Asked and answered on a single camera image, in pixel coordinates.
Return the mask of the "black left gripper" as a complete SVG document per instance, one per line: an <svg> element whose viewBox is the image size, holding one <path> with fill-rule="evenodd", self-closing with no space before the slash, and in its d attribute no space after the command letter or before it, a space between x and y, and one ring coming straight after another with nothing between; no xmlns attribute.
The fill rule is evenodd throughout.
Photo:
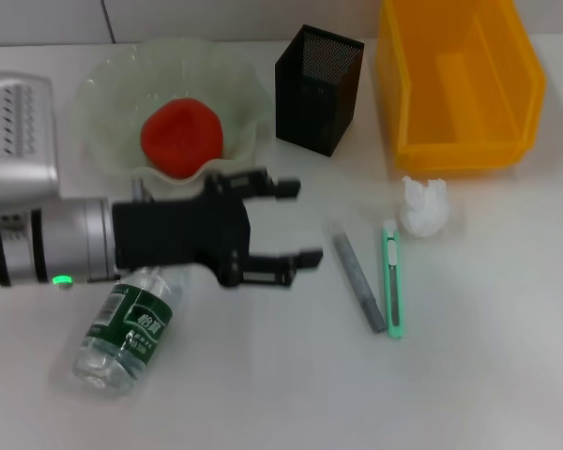
<svg viewBox="0 0 563 450"><path fill-rule="evenodd" d="M242 200L291 200L300 189L298 179L274 180L261 168L211 174L201 192L183 200L117 202L112 206L116 267L198 263L224 287L291 286L298 271L319 266L323 250L249 256L251 228Z"/></svg>

